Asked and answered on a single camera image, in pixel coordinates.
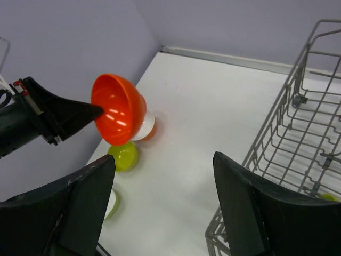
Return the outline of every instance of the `white table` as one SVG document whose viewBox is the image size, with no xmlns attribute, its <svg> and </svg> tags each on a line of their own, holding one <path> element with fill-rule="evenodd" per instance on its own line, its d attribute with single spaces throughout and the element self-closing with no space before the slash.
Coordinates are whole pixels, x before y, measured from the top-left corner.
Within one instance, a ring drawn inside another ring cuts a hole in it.
<svg viewBox="0 0 341 256">
<path fill-rule="evenodd" d="M 137 85 L 158 124 L 140 160 L 116 173 L 118 211 L 100 243 L 113 256 L 208 255 L 217 207 L 213 154 L 241 163 L 286 75 L 158 53 Z M 89 162 L 106 154 L 102 141 Z"/>
</svg>

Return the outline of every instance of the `orange cup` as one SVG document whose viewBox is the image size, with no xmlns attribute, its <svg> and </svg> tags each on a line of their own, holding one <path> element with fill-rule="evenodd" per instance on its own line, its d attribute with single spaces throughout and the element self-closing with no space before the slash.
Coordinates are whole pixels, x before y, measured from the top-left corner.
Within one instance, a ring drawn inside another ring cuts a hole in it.
<svg viewBox="0 0 341 256">
<path fill-rule="evenodd" d="M 102 74 L 96 79 L 91 104 L 103 108 L 104 113 L 95 124 L 103 139 L 113 146 L 122 146 L 137 134 L 147 108 L 135 86 L 113 74 Z"/>
</svg>

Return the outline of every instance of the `wall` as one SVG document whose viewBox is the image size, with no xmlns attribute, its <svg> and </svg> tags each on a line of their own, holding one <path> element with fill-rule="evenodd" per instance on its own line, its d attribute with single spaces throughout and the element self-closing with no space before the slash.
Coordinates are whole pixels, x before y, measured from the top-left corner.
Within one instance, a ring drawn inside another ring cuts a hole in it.
<svg viewBox="0 0 341 256">
<path fill-rule="evenodd" d="M 341 19 L 340 0 L 133 1 L 162 45 L 287 64 L 317 20 Z M 341 36 L 323 46 L 339 50 L 340 43 Z"/>
<path fill-rule="evenodd" d="M 131 0 L 3 0 L 0 24 L 0 36 L 12 42 L 7 82 L 32 76 L 56 95 L 85 102 L 101 73 L 137 83 L 159 49 Z M 57 147 L 38 138 L 0 159 L 0 200 L 79 169 L 99 141 L 92 123 Z"/>
</svg>

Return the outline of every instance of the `rack wheel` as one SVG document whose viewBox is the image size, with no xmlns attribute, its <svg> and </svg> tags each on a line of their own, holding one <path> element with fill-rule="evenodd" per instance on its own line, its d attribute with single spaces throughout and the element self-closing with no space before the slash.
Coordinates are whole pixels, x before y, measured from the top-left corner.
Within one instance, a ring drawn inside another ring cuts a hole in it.
<svg viewBox="0 0 341 256">
<path fill-rule="evenodd" d="M 301 104 L 306 104 L 308 101 L 308 98 L 302 96 L 302 95 L 296 95 L 293 98 L 292 106 L 294 108 L 298 108 Z"/>
</svg>

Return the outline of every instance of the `dish rack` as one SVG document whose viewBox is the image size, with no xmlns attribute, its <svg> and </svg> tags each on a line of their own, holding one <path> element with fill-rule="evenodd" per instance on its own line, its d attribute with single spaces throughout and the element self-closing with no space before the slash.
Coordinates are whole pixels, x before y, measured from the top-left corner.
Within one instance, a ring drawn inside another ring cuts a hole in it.
<svg viewBox="0 0 341 256">
<path fill-rule="evenodd" d="M 325 25 L 338 28 L 319 33 Z M 316 23 L 242 166 L 299 193 L 341 199 L 341 54 L 315 50 L 336 34 L 341 20 Z M 306 69 L 320 64 L 328 71 Z M 205 236 L 210 256 L 230 255 L 220 208 Z"/>
</svg>

